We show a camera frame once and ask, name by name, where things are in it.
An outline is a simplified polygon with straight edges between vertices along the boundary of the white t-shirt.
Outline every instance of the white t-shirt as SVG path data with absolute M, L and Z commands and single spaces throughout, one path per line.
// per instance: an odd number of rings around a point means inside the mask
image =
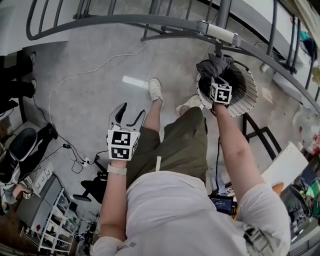
M 217 212 L 200 179 L 156 171 L 142 175 L 127 190 L 127 240 L 101 237 L 93 255 L 247 256 L 245 224 L 280 239 L 275 256 L 288 253 L 289 216 L 267 185 L 256 185 L 242 197 L 233 220 Z

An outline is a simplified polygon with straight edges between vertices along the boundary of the black chair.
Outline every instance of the black chair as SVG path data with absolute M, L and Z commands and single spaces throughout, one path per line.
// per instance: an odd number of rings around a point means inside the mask
M 89 194 L 100 204 L 104 199 L 104 194 L 107 186 L 108 172 L 97 160 L 94 160 L 94 163 L 100 168 L 100 172 L 97 173 L 97 177 L 93 180 L 83 180 L 81 185 L 85 188 L 83 194 L 74 194 L 73 197 L 76 200 L 91 202 L 91 199 L 88 197 Z

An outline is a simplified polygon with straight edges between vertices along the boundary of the power strip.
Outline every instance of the power strip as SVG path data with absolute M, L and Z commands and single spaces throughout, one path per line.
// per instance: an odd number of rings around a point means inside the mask
M 87 167 L 87 165 L 88 165 L 88 163 L 90 163 L 90 159 L 88 158 L 88 157 L 86 157 L 85 159 L 84 159 L 84 163 L 83 163 L 83 167 Z

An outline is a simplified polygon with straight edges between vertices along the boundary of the shoe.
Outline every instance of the shoe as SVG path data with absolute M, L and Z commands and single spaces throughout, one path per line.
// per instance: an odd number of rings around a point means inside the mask
M 35 94 L 36 93 L 36 89 L 37 89 L 37 80 L 32 78 L 30 83 L 33 84 L 33 87 L 34 87 L 34 93 L 33 94 Z
M 30 56 L 29 56 L 31 62 L 32 62 L 32 65 L 34 66 L 35 65 L 35 62 L 36 62 L 36 59 L 37 59 L 37 54 L 35 51 L 33 51 Z
M 186 103 L 176 107 L 175 112 L 178 114 L 178 116 L 180 116 L 180 109 L 183 106 L 189 107 L 189 109 L 193 107 L 200 107 L 203 109 L 204 107 L 198 95 L 193 95 Z
M 156 100 L 161 100 L 162 101 L 162 109 L 164 108 L 165 102 L 164 102 L 164 97 L 162 96 L 161 92 L 161 83 L 157 78 L 151 78 L 149 81 L 149 93 L 152 102 Z
M 47 127 L 49 128 L 49 133 L 52 134 L 53 138 L 56 140 L 58 139 L 58 132 L 57 130 L 50 124 L 48 123 L 47 124 Z

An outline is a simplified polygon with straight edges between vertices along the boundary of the concrete floor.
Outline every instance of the concrete floor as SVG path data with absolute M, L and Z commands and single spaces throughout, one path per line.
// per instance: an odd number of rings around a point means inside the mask
M 168 2 L 162 1 L 160 14 L 165 14 Z M 170 16 L 184 18 L 188 2 L 173 1 Z M 115 14 L 146 14 L 149 6 L 150 0 L 118 0 Z M 108 7 L 108 1 L 92 0 L 90 13 L 106 14 Z M 190 19 L 203 19 L 206 13 L 207 6 L 194 1 Z M 217 11 L 212 9 L 209 19 L 213 21 L 216 15 Z M 251 44 L 260 41 L 232 19 L 229 19 L 227 29 L 238 33 Z M 65 78 L 80 71 L 96 69 L 114 55 L 137 53 L 147 43 L 140 41 L 142 35 L 142 29 L 124 24 L 96 25 L 72 30 L 68 42 L 29 48 L 28 51 L 37 52 L 33 72 L 38 82 L 35 101 L 44 110 L 47 118 L 49 94 Z M 214 49 L 214 45 L 196 39 L 154 40 L 138 55 L 117 57 L 96 72 L 75 75 L 52 95 L 52 121 L 61 136 L 71 142 L 84 157 L 93 160 L 96 152 L 107 150 L 109 114 L 124 102 L 129 104 L 124 118 L 132 120 L 140 110 L 148 110 L 151 105 L 147 90 L 148 80 L 157 77 L 162 83 L 165 101 L 161 113 L 160 135 L 163 136 L 164 126 L 177 118 L 175 107 L 196 93 L 196 64 L 206 59 L 207 54 L 212 53 Z M 262 63 L 259 60 L 238 53 L 225 53 L 250 68 L 258 89 L 258 101 L 249 114 L 259 127 L 268 126 L 280 146 L 285 148 L 295 137 L 292 117 L 299 103 L 272 82 L 272 70 L 267 73 L 260 72 L 259 67 Z M 123 82 L 125 77 L 142 82 L 140 86 L 135 86 Z M 46 124 L 33 101 L 26 99 L 25 108 L 28 120 L 41 127 Z M 219 136 L 217 121 L 209 111 L 203 112 L 208 124 L 207 162 L 210 170 L 215 170 Z M 52 142 L 46 155 L 60 146 L 59 141 Z M 258 138 L 252 139 L 250 146 L 259 170 L 265 171 L 272 162 L 269 155 Z M 107 159 L 106 153 L 100 156 L 102 161 Z M 70 195 L 82 194 L 84 189 L 80 182 L 92 180 L 99 170 L 97 166 L 89 165 L 80 174 L 75 174 L 71 171 L 73 158 L 72 152 L 65 148 L 50 157 L 54 172 L 60 177 Z M 218 161 L 218 168 L 223 172 L 224 181 L 229 181 L 222 155 Z M 96 214 L 100 210 L 100 204 L 94 199 L 92 202 L 77 203 L 80 214 L 87 219 L 94 219 L 88 211 Z

